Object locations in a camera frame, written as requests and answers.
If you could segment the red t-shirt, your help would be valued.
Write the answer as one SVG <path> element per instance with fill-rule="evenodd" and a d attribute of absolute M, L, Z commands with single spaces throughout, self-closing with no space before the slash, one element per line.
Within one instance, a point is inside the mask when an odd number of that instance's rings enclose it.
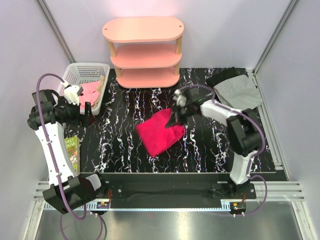
<path fill-rule="evenodd" d="M 185 135 L 183 125 L 166 127 L 171 113 L 171 108 L 160 110 L 150 119 L 136 125 L 137 134 L 151 157 L 165 152 Z"/>

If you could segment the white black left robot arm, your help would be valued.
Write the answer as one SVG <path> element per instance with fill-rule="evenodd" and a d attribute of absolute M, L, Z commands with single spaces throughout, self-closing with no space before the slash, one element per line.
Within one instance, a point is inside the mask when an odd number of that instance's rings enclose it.
<path fill-rule="evenodd" d="M 44 200 L 61 214 L 67 214 L 89 202 L 103 198 L 108 184 L 98 172 L 81 177 L 72 166 L 64 137 L 64 125 L 88 127 L 95 121 L 90 103 L 84 113 L 79 105 L 69 103 L 54 90 L 38 90 L 32 94 L 35 106 L 27 124 L 35 131 L 45 155 L 49 173 L 49 189 Z"/>

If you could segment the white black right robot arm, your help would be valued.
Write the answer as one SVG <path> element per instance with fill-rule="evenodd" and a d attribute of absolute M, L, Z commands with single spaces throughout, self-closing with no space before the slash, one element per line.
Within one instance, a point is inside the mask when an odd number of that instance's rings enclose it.
<path fill-rule="evenodd" d="M 251 180 L 251 167 L 256 156 L 265 147 L 264 134 L 257 124 L 252 109 L 239 110 L 200 96 L 190 85 L 177 89 L 173 94 L 171 115 L 165 127 L 182 126 L 187 119 L 201 115 L 226 126 L 231 149 L 234 152 L 232 168 L 227 183 L 215 190 L 220 195 L 239 198 Z"/>

